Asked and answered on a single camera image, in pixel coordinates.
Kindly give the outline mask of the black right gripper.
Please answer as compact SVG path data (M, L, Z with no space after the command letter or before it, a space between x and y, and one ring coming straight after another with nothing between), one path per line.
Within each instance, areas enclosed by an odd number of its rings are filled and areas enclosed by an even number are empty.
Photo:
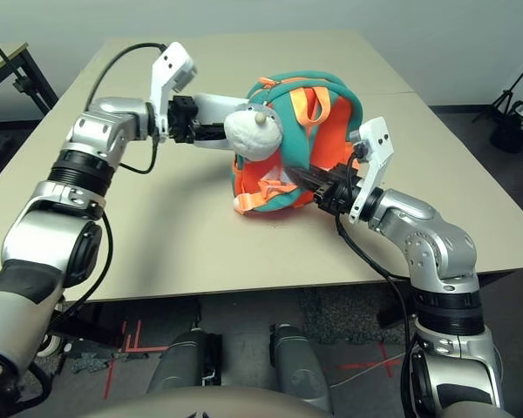
M357 174L357 168L345 164L337 164L330 170L314 165L287 168L289 179L305 190L315 190L314 201L329 214L350 212L359 193L357 182L360 178Z

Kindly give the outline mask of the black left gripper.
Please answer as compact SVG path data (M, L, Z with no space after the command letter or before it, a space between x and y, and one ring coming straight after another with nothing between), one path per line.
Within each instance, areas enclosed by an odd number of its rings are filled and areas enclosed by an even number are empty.
M175 95L168 103L168 127L170 137L176 143L193 144L195 141L225 140L223 123L198 125L199 108L190 96Z

